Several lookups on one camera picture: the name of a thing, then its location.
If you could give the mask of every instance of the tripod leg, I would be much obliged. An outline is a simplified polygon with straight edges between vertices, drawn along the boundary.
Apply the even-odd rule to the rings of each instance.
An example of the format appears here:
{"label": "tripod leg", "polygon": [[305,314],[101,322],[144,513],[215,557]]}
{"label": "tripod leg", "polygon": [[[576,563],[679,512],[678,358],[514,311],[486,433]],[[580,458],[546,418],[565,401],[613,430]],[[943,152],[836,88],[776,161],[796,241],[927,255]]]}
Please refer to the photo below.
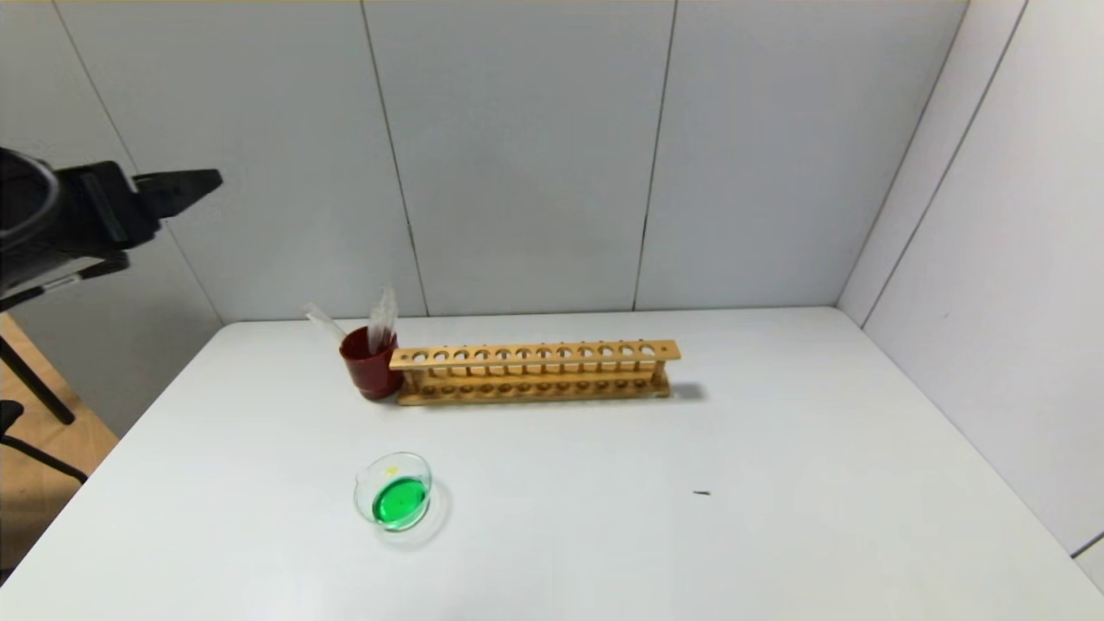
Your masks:
{"label": "tripod leg", "polygon": [[11,372],[15,373],[15,377],[21,379],[31,392],[42,401],[42,404],[46,407],[51,412],[57,417],[57,420],[65,424],[73,424],[76,417],[73,412],[62,403],[62,400],[57,398],[56,394],[50,390],[50,387],[39,379],[39,376],[34,373],[31,367],[26,366],[26,362],[15,354],[15,350],[8,346],[8,341],[0,337],[0,357],[3,358],[3,362],[8,365]]}
{"label": "tripod leg", "polygon": [[31,446],[30,444],[23,442],[18,438],[12,438],[10,435],[0,436],[0,444],[3,444],[4,446],[11,446],[12,449],[19,451],[20,453],[23,453],[24,455],[31,457],[32,460],[38,460],[46,464],[47,466],[56,470],[57,472],[67,474],[73,478],[76,478],[81,483],[88,481],[88,477],[85,476],[83,472],[78,471],[77,469],[68,465],[67,463],[59,460],[57,457],[49,453],[44,453],[35,449],[34,446]]}

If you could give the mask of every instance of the wooden floor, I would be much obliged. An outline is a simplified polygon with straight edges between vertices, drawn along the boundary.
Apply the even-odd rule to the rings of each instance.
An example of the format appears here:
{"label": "wooden floor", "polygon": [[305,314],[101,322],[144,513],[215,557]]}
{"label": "wooden floor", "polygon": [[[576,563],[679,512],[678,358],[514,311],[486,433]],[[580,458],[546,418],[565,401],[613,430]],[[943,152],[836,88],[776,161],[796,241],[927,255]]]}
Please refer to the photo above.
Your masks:
{"label": "wooden floor", "polygon": [[[11,317],[4,315],[0,326],[12,349],[76,414],[73,424],[66,427],[60,423],[3,367],[0,396],[19,401],[25,408],[22,418],[8,430],[8,435],[41,449],[85,474],[92,474],[118,439],[81,401]],[[14,449],[0,446],[0,569],[11,569],[23,558],[78,486],[76,480]]]}

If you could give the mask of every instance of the white wall corner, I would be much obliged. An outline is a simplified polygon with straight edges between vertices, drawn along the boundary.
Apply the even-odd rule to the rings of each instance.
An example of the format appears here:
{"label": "white wall corner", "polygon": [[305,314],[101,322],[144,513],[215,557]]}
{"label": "white wall corner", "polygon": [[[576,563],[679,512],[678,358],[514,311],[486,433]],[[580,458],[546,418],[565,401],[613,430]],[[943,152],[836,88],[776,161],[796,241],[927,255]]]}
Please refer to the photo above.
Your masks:
{"label": "white wall corner", "polygon": [[924,116],[837,306],[862,326],[969,130],[1027,0],[970,2]]}

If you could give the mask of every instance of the panel seam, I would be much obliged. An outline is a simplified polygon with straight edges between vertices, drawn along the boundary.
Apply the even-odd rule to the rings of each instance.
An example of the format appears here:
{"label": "panel seam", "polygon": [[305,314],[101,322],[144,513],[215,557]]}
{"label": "panel seam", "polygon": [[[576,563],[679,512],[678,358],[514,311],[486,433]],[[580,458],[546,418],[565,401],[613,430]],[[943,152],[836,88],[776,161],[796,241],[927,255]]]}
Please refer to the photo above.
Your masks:
{"label": "panel seam", "polygon": [[[969,10],[968,2],[966,2],[965,9],[958,19],[958,25],[955,28],[955,35],[951,39],[951,45],[947,48],[947,53],[943,56],[943,63],[940,65],[940,72],[935,76],[935,82],[932,83],[932,88],[927,92],[927,99],[924,102],[924,107],[921,108],[920,116],[916,117],[916,125],[912,128],[912,136],[909,137],[909,144],[905,145],[904,154],[901,156],[901,161],[898,162],[896,170],[893,171],[893,179],[890,180],[890,185],[885,189],[885,196],[882,197],[881,206],[878,208],[878,214],[874,217],[874,221],[870,223],[870,228],[867,229],[867,235],[862,240],[862,248],[859,250],[859,254],[856,256],[854,263],[851,265],[851,271],[847,274],[847,280],[843,281],[843,288],[840,290],[839,296],[836,298],[836,304],[832,305],[837,308],[839,308],[839,303],[843,298],[843,292],[847,291],[847,285],[851,283],[851,277],[854,276],[854,271],[859,267],[859,262],[862,260],[862,253],[867,251],[867,246],[870,244],[870,238],[873,236],[874,229],[878,228],[878,223],[882,220],[882,214],[885,213],[885,206],[890,201],[890,194],[893,193],[893,187],[896,186],[898,178],[901,177],[901,170],[904,168],[904,162],[909,159],[909,151],[912,150],[912,145],[916,141],[916,136],[920,134],[920,127],[924,124],[924,117],[927,115],[927,108],[932,105],[932,99],[935,97],[935,91],[938,88],[940,80],[943,78],[943,72],[947,69],[947,61],[951,60],[951,54],[955,50],[955,43],[958,41],[958,35],[963,30],[963,23],[966,22],[967,10]],[[866,316],[863,316],[863,323],[866,323],[867,318],[870,317],[870,309],[868,309]]]}
{"label": "panel seam", "polygon": [[[68,24],[65,22],[65,17],[62,15],[61,8],[57,7],[56,0],[51,0],[50,2],[54,7],[54,12],[57,13],[57,20],[62,24],[62,30],[65,31],[65,38],[68,39],[70,46],[73,48],[73,53],[76,54],[76,60],[81,63],[81,71],[84,72],[85,80],[88,81],[88,85],[92,86],[92,92],[96,96],[96,101],[99,102],[99,109],[104,112],[104,116],[107,118],[107,123],[112,126],[112,131],[115,133],[115,137],[119,140],[119,146],[123,147],[123,152],[127,156],[127,161],[130,162],[131,170],[136,175],[141,175],[141,169],[138,167],[138,161],[135,159],[132,152],[130,152],[130,147],[127,146],[127,141],[123,139],[123,133],[119,131],[119,126],[115,123],[115,117],[112,116],[112,112],[107,109],[107,102],[104,101],[104,96],[99,93],[99,87],[96,86],[96,81],[92,78],[92,72],[88,71],[87,63],[84,62],[84,56],[81,55],[81,49],[76,45],[76,40],[73,39],[73,33],[70,31]],[[181,248],[180,241],[177,240],[176,233],[169,228],[169,223],[162,220],[164,224],[164,230],[172,240],[172,245],[176,246],[177,252],[180,253],[180,257],[184,261],[184,266],[192,274],[192,278],[195,281],[195,285],[200,288],[200,293],[203,294],[203,298],[206,299],[208,307],[211,309],[211,314],[214,315],[215,319],[222,326],[226,325],[226,320],[219,313],[219,308],[215,307],[214,302],[211,299],[211,294],[208,293],[206,287],[203,286],[203,281],[200,280],[199,274],[195,273],[195,267],[192,266],[192,262],[188,259],[188,253]]]}
{"label": "panel seam", "polygon": [[656,187],[656,160],[659,159],[659,133],[664,127],[664,104],[667,102],[667,78],[671,74],[671,51],[675,48],[675,22],[679,17],[679,0],[671,6],[671,33],[667,39],[667,63],[664,65],[664,85],[659,93],[659,117],[656,119],[656,143],[651,149],[651,171],[648,175],[648,197],[644,203],[644,229],[640,231],[640,256],[636,263],[636,285],[633,287],[633,310],[640,295],[640,274],[644,271],[644,244],[648,239],[648,217],[651,214],[651,194]]}
{"label": "panel seam", "polygon": [[1012,24],[1012,30],[1008,34],[1008,40],[1005,41],[1005,48],[1000,51],[1000,56],[997,59],[997,64],[994,66],[992,73],[989,75],[989,81],[986,83],[985,90],[981,92],[981,97],[978,98],[977,106],[974,107],[974,114],[970,115],[969,123],[966,124],[966,130],[963,131],[962,137],[958,139],[958,144],[955,146],[955,152],[947,161],[947,166],[944,168],[943,175],[940,177],[940,182],[936,183],[935,190],[932,192],[932,197],[927,200],[927,206],[924,207],[924,212],[921,213],[920,220],[916,221],[916,225],[913,228],[912,233],[909,234],[909,240],[905,242],[904,248],[901,249],[901,254],[898,255],[896,261],[893,263],[893,269],[890,270],[890,275],[885,278],[885,282],[882,283],[882,288],[878,292],[878,297],[874,298],[874,303],[870,306],[870,310],[867,313],[867,318],[862,320],[862,324],[859,327],[866,329],[870,318],[874,316],[874,312],[878,309],[878,305],[881,303],[882,296],[885,295],[885,290],[889,288],[890,283],[893,281],[893,276],[896,275],[898,267],[901,266],[901,261],[904,260],[905,254],[909,253],[909,246],[912,245],[912,241],[916,238],[916,232],[920,231],[921,227],[923,227],[924,220],[927,218],[927,212],[931,211],[932,204],[935,203],[935,199],[940,196],[940,190],[943,189],[943,183],[947,180],[947,175],[949,175],[951,169],[954,168],[955,161],[958,159],[958,154],[962,151],[963,145],[966,143],[966,138],[974,128],[974,122],[977,120],[977,115],[980,113],[981,107],[985,105],[985,101],[989,96],[989,88],[992,87],[992,83],[996,81],[997,74],[1000,73],[1000,66],[1005,63],[1005,56],[1008,54],[1008,50],[1012,45],[1012,40],[1016,39],[1016,32],[1020,28],[1020,22],[1023,20],[1023,14],[1027,12],[1028,4],[1030,4],[1030,0],[1025,0],[1023,6],[1020,7],[1020,13],[1016,15],[1016,23]]}
{"label": "panel seam", "polygon": [[1079,556],[1081,556],[1081,555],[1085,554],[1086,551],[1089,551],[1089,548],[1095,546],[1096,544],[1101,543],[1102,540],[1104,540],[1104,531],[1102,531],[1100,535],[1093,537],[1092,539],[1089,539],[1087,544],[1085,544],[1084,546],[1081,546],[1080,548],[1078,548],[1076,550],[1074,550],[1073,554],[1070,555],[1070,558],[1078,558]]}
{"label": "panel seam", "polygon": [[375,78],[375,92],[380,97],[380,109],[383,112],[383,125],[388,130],[388,145],[391,147],[391,161],[395,167],[395,180],[399,182],[399,200],[403,203],[403,217],[406,218],[406,236],[411,242],[411,253],[414,254],[414,271],[417,273],[417,286],[422,292],[422,306],[425,316],[429,315],[429,298],[425,295],[425,281],[422,278],[422,264],[417,259],[417,244],[414,243],[414,225],[411,224],[411,212],[406,207],[406,191],[403,188],[403,176],[399,171],[399,154],[395,151],[395,139],[391,133],[391,118],[388,116],[388,104],[383,98],[383,78],[380,77],[380,66],[375,62],[375,48],[372,45],[372,31],[368,25],[368,9],[364,0],[360,2],[360,17],[364,21],[364,39],[368,41],[368,57],[372,61],[372,75]]}

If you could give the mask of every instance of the red cup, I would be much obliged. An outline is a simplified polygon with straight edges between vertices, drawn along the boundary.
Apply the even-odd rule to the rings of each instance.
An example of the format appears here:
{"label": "red cup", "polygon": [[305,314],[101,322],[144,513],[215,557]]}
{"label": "red cup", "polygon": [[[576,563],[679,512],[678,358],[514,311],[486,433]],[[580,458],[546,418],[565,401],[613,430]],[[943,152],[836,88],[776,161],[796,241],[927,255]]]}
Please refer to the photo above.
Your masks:
{"label": "red cup", "polygon": [[391,345],[375,356],[368,355],[368,328],[357,328],[341,341],[341,357],[349,368],[349,377],[364,399],[390,397],[403,385],[403,373],[392,371],[391,355],[399,346],[399,336],[391,337]]}

